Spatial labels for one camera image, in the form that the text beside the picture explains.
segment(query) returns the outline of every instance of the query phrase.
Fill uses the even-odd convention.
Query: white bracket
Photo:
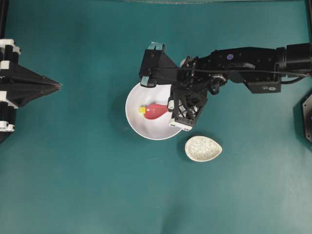
[[[0,39],[0,48],[5,49],[6,45],[13,46],[13,52],[17,52],[19,55],[21,54],[20,48],[15,45],[13,39]]]

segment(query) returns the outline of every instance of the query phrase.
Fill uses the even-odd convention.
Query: black robotic arm
[[[164,52],[163,44],[154,43],[145,50],[141,86],[171,84],[168,110],[171,126],[189,131],[207,102],[207,92],[219,93],[231,80],[243,83],[252,93],[277,93],[282,84],[294,83],[312,72],[312,45],[288,45],[286,48],[236,48],[216,50],[203,58],[187,57],[177,67]],[[297,77],[282,81],[283,76]]]

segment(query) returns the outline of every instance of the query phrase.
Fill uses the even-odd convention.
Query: black cable
[[[290,76],[298,76],[298,77],[312,77],[311,75],[301,74],[301,73],[294,73],[294,72],[275,72],[275,71],[265,71],[265,70],[203,70],[203,69],[192,69],[192,68],[185,68],[185,67],[156,67],[152,68],[152,70],[162,70],[162,69],[173,69],[173,70],[185,70],[185,71],[195,71],[195,72],[203,72],[203,73],[232,73],[232,72],[239,72],[239,73],[270,73],[270,74],[279,74],[279,75],[290,75]]]
[[[289,80],[289,81],[281,81],[281,84],[293,84],[293,83],[296,83],[300,80],[302,80],[304,77],[299,77],[297,79],[293,79],[293,80]]]

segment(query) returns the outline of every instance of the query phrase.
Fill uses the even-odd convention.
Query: small speckled dish
[[[193,161],[207,162],[216,158],[222,147],[214,140],[205,136],[194,136],[185,144],[185,153]]]

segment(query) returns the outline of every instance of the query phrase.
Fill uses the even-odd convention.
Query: teal table surface
[[[302,137],[306,78],[279,94],[229,82],[191,132],[152,141],[124,104],[144,49],[187,55],[309,42],[305,2],[144,4],[12,0],[6,37],[19,63],[62,83],[18,111],[0,145],[2,234],[309,234],[312,151]],[[223,153],[190,161],[184,144],[211,137]]]

